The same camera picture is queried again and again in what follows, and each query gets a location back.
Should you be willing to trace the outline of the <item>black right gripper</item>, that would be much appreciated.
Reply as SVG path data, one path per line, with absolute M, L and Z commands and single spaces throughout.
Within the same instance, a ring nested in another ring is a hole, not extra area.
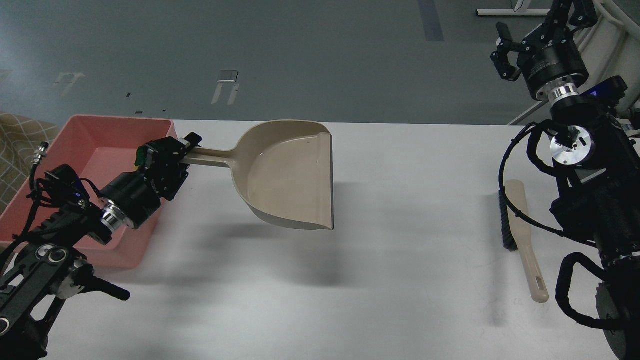
M 514 41 L 506 23 L 496 23 L 498 39 L 490 60 L 502 80 L 516 82 L 522 75 L 531 98 L 545 100 L 546 96 L 540 93 L 549 82 L 567 78 L 580 87 L 589 79 L 588 69 L 567 25 L 583 30 L 596 23 L 598 16 L 592 0 L 554 0 L 542 28 L 527 34 L 523 43 Z M 524 54 L 526 48 L 531 53 Z M 518 67 L 511 64 L 510 53 L 519 54 Z

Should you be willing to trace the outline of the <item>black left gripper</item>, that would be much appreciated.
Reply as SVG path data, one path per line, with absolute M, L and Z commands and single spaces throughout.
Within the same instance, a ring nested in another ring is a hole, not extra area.
M 98 192 L 105 201 L 100 222 L 110 231 L 122 226 L 137 230 L 162 207 L 173 201 L 189 176 L 186 158 L 201 145 L 202 137 L 163 137 L 139 146 L 135 170 L 123 172 Z

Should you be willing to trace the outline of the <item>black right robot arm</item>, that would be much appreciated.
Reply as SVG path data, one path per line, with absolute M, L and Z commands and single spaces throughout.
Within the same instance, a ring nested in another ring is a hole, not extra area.
M 498 74 L 510 82 L 523 76 L 531 97 L 548 101 L 551 114 L 512 139 L 500 163 L 498 193 L 501 207 L 526 223 L 598 250 L 600 264 L 580 252 L 562 260 L 555 300 L 576 323 L 602 330 L 618 359 L 637 360 L 639 155 L 616 109 L 627 85 L 615 75 L 579 93 L 589 72 L 574 34 L 597 21 L 591 0 L 555 0 L 544 22 L 521 41 L 497 23 L 499 43 L 490 57 Z M 550 212 L 560 230 L 530 218 L 506 193 L 506 162 L 523 139 L 530 162 L 556 180 Z

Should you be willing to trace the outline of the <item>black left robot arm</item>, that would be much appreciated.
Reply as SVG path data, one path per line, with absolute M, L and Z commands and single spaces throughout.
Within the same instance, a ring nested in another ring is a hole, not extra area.
M 66 301 L 78 294 L 101 292 L 121 301 L 130 292 L 95 276 L 95 269 L 76 244 L 90 237 L 106 245 L 121 227 L 133 230 L 171 201 L 189 173 L 185 159 L 202 138 L 192 132 L 163 137 L 137 149 L 135 170 L 124 172 L 98 189 L 98 206 L 68 164 L 29 176 L 32 206 L 25 227 L 2 251 L 14 264 L 1 276 L 1 358 L 39 360 L 48 355 L 48 335 Z

